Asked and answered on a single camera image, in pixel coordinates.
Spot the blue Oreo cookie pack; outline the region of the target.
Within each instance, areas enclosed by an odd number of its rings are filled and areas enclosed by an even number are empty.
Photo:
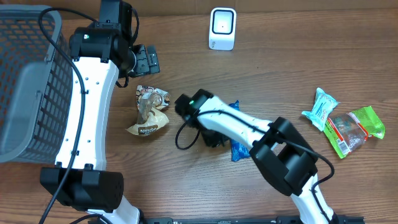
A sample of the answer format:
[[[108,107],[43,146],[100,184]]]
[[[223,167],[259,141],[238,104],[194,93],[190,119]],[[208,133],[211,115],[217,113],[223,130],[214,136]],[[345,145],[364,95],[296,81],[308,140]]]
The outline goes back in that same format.
[[[231,139],[231,160],[237,162],[240,159],[246,159],[250,157],[249,150],[242,145],[240,142]]]

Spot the brown white pastry wrapper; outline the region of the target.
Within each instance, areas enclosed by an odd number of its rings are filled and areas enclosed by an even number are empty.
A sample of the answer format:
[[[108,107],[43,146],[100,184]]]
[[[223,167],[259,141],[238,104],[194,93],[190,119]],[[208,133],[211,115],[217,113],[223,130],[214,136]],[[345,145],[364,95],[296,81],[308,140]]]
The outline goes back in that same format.
[[[126,129],[136,136],[148,136],[169,123],[163,109],[169,107],[170,94],[152,86],[138,85],[136,89],[137,121]]]

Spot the teal wet wipes pack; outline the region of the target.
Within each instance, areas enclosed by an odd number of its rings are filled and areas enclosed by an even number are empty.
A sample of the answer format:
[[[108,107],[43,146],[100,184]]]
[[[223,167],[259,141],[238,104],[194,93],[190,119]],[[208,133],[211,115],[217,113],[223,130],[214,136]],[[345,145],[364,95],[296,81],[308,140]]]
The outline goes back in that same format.
[[[302,115],[308,118],[316,128],[323,131],[328,116],[338,104],[339,102],[331,95],[325,93],[321,88],[317,88],[312,110],[303,111]]]

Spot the green snack bag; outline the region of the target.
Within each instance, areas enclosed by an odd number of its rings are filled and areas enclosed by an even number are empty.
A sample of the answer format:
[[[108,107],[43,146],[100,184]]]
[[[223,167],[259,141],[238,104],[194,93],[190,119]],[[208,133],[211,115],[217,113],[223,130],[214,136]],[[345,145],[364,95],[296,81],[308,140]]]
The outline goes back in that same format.
[[[383,139],[386,129],[371,106],[328,118],[323,130],[340,159],[361,147],[369,138]]]

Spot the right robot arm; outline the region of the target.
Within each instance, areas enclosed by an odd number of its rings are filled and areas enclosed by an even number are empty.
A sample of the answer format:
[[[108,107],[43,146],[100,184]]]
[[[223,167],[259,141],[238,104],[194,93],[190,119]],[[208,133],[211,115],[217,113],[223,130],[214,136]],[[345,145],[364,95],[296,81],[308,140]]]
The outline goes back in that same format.
[[[245,146],[263,178],[292,199],[302,223],[339,222],[319,188],[332,175],[319,179],[316,163],[329,161],[310,147],[289,120],[249,116],[203,89],[192,97],[179,96],[175,111],[185,126],[197,129],[207,146],[219,146],[227,139]]]

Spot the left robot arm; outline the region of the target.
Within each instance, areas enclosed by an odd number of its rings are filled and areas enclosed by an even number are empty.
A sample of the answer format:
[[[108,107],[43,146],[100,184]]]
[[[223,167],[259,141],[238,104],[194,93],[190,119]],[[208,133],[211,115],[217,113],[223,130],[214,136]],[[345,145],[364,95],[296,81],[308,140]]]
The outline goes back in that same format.
[[[153,46],[137,45],[139,18],[127,2],[102,0],[99,18],[70,37],[64,58],[73,70],[66,130],[53,167],[40,183],[53,202],[83,211],[97,223],[144,223],[124,196],[124,179],[106,169],[105,137],[118,80],[159,73]]]

